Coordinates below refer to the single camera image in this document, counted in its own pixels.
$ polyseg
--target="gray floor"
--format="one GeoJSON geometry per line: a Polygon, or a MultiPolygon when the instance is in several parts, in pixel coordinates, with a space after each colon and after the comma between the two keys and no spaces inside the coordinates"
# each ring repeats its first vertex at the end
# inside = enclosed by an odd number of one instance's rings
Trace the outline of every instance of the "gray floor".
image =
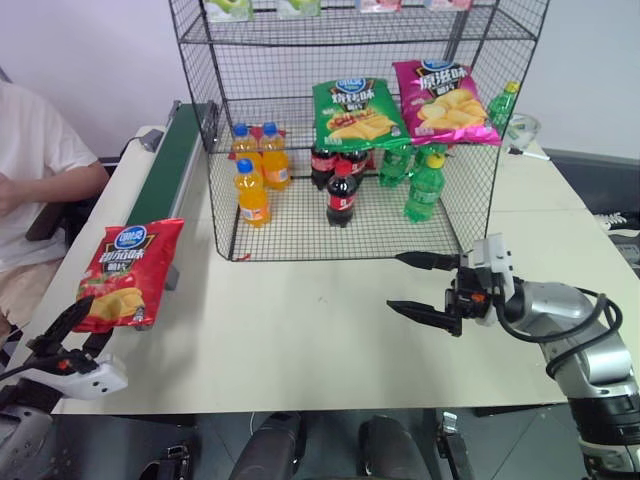
{"type": "MultiPolygon", "coordinates": [[[[579,480],[582,456],[566,405],[493,417],[452,410],[466,441],[476,480],[579,480]]],[[[401,421],[414,436],[433,480],[451,480],[437,457],[433,411],[356,410],[310,412],[307,453],[296,479],[356,474],[358,427],[374,414],[401,421]]],[[[253,428],[267,417],[257,413],[253,428]]],[[[22,478],[136,479],[147,462],[182,441],[199,445],[194,480],[223,480],[249,439],[250,413],[198,415],[197,426],[177,427],[104,416],[62,416],[38,459],[22,478]]]]}

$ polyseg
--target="green chip bag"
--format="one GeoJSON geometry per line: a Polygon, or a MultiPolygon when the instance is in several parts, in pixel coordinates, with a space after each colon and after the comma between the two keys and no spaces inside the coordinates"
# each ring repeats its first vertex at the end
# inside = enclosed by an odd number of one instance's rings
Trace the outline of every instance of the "green chip bag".
{"type": "Polygon", "coordinates": [[[393,148],[410,142],[387,82],[347,78],[313,87],[316,147],[334,152],[393,148]]]}

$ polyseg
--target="wire shelf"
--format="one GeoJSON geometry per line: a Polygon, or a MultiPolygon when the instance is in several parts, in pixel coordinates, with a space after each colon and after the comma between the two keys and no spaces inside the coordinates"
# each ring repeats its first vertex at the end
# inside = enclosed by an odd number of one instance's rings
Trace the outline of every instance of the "wire shelf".
{"type": "MultiPolygon", "coordinates": [[[[350,77],[387,81],[399,103],[392,63],[444,59],[472,68],[487,105],[507,81],[522,82],[548,0],[476,0],[469,12],[431,12],[403,0],[400,12],[364,14],[353,0],[322,0],[319,17],[280,20],[274,0],[253,0],[254,19],[206,20],[202,0],[169,0],[176,40],[209,160],[216,248],[228,260],[387,258],[407,250],[457,253],[486,234],[499,148],[457,145],[446,162],[445,189],[431,220],[404,217],[405,182],[358,191],[346,228],[330,227],[327,193],[311,184],[315,138],[311,88],[350,77]],[[272,221],[256,229],[239,215],[228,159],[235,123],[276,122],[286,132],[291,186],[269,191],[272,221]]],[[[380,164],[382,151],[376,152],[380,164]]]]}
{"type": "MultiPolygon", "coordinates": [[[[493,14],[491,5],[473,7],[465,18],[462,41],[535,40],[536,36],[508,13],[493,14]]],[[[446,42],[456,21],[454,12],[431,12],[422,3],[403,5],[400,12],[362,14],[353,2],[325,7],[320,17],[283,20],[274,9],[258,10],[253,21],[209,24],[194,20],[183,43],[253,46],[337,46],[446,42]]]]}

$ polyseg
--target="person's arm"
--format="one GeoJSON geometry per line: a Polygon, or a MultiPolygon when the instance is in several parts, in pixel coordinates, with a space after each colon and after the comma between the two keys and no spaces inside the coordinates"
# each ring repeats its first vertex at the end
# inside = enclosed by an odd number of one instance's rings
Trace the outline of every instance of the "person's arm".
{"type": "Polygon", "coordinates": [[[0,173],[0,217],[23,203],[73,202],[98,195],[109,180],[100,162],[40,180],[14,181],[0,173]]]}

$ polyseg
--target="blue bottle cap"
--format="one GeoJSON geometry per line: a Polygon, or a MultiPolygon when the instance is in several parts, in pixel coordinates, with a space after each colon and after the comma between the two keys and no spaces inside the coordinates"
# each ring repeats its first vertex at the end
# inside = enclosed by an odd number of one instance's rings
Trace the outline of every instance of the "blue bottle cap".
{"type": "Polygon", "coordinates": [[[240,160],[238,160],[238,163],[236,163],[236,167],[238,167],[238,173],[253,172],[253,164],[248,158],[241,158],[240,160]]]}
{"type": "Polygon", "coordinates": [[[278,133],[278,127],[273,122],[267,122],[262,125],[262,133],[264,133],[267,137],[273,137],[278,133]]]}
{"type": "Polygon", "coordinates": [[[247,127],[246,123],[236,123],[233,126],[233,134],[236,137],[246,137],[249,135],[249,127],[247,127]]]}

